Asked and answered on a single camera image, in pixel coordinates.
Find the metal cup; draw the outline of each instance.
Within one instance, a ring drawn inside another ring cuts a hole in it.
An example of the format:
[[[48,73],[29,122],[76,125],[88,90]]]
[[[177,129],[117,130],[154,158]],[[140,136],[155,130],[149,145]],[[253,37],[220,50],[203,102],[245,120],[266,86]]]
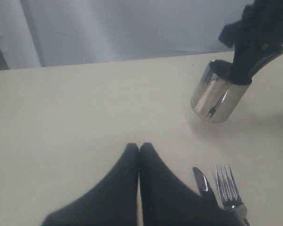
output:
[[[228,119],[250,84],[232,84],[227,80],[232,64],[224,60],[211,61],[192,99],[193,111],[203,120],[221,123]]]

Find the fork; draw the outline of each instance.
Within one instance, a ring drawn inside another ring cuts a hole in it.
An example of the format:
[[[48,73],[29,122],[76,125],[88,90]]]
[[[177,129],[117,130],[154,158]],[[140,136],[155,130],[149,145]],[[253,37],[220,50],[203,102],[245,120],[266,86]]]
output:
[[[218,193],[225,209],[234,213],[245,226],[250,226],[246,219],[246,206],[242,202],[229,164],[227,167],[224,164],[222,167],[220,165],[216,166],[216,182]]]

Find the fork tines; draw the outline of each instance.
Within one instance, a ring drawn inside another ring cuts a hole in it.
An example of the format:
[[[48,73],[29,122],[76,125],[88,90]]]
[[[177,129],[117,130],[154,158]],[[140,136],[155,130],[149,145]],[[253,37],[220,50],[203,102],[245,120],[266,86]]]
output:
[[[230,165],[216,166],[216,180],[218,193],[222,203],[228,201],[241,201],[239,191],[233,177]]]

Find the silverware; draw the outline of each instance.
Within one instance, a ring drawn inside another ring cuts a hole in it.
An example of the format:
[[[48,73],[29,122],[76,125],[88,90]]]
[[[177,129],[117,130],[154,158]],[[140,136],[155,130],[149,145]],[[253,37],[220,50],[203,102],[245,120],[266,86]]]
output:
[[[216,182],[221,202],[227,211],[234,213],[246,226],[250,226],[246,219],[247,209],[239,195],[238,187],[230,165],[216,166]]]
[[[203,200],[215,207],[219,207],[213,189],[211,188],[206,176],[197,167],[193,167],[193,173],[199,193]]]

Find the butter knife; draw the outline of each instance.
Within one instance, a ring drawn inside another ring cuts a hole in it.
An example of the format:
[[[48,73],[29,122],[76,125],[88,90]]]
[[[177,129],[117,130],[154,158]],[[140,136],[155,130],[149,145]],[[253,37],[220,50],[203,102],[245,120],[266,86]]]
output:
[[[215,194],[213,192],[213,189],[209,185],[206,176],[197,167],[193,167],[193,173],[201,197],[205,202],[218,208],[219,206]]]

